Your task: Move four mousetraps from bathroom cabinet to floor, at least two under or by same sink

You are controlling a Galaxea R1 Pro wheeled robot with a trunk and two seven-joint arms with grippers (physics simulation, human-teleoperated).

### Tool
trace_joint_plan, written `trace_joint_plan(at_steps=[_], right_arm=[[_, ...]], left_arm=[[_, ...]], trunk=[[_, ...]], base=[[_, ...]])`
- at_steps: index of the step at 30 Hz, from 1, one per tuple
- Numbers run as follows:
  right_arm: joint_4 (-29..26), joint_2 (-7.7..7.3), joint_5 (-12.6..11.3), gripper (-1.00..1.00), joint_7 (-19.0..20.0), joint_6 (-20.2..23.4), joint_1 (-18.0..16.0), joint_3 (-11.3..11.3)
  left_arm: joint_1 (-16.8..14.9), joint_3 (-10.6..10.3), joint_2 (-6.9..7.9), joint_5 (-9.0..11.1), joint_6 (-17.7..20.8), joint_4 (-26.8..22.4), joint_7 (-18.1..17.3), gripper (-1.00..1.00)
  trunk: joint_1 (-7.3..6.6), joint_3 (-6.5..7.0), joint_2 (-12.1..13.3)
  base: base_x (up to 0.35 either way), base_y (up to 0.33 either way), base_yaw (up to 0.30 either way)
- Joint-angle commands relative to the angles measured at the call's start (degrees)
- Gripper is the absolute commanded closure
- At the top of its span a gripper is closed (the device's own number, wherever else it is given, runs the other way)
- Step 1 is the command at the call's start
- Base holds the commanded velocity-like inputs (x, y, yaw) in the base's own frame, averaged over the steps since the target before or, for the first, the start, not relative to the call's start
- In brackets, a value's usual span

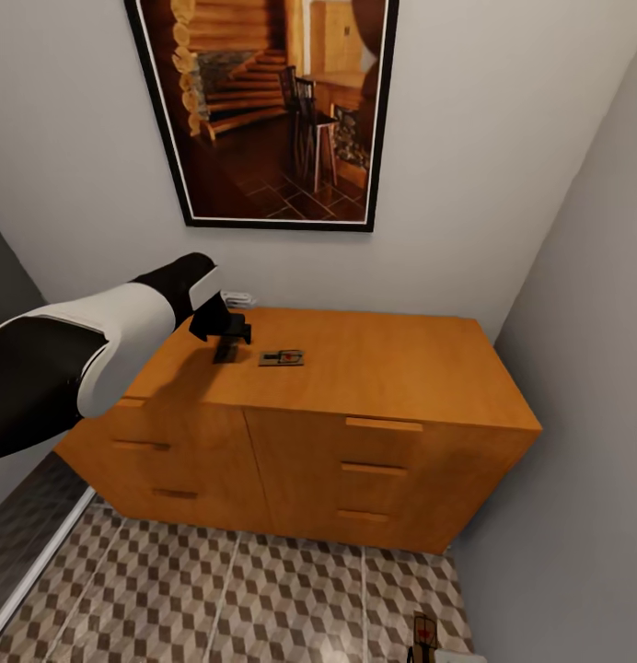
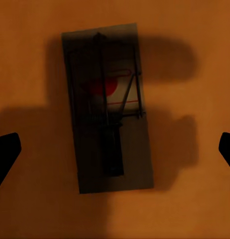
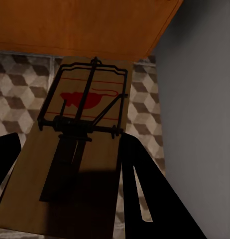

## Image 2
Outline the mousetrap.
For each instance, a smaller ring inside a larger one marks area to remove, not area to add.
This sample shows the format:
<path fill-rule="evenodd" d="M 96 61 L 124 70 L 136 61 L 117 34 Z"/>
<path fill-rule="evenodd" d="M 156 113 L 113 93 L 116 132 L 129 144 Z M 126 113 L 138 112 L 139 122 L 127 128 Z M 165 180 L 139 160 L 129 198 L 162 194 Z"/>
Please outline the mousetrap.
<path fill-rule="evenodd" d="M 79 193 L 154 188 L 137 22 L 62 39 Z"/>

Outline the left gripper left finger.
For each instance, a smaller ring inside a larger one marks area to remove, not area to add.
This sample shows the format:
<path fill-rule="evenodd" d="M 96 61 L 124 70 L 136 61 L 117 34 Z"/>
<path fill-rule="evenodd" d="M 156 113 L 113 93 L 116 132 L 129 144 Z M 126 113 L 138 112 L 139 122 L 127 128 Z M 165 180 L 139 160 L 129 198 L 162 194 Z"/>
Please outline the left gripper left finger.
<path fill-rule="evenodd" d="M 21 144 L 16 132 L 0 136 L 0 185 L 20 152 Z"/>

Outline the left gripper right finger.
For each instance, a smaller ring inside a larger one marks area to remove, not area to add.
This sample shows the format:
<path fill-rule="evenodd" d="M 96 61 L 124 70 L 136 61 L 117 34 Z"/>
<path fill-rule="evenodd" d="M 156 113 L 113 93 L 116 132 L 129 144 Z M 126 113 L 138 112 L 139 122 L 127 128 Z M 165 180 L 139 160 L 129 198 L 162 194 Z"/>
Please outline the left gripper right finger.
<path fill-rule="evenodd" d="M 230 133 L 223 132 L 219 143 L 219 152 L 230 166 Z"/>

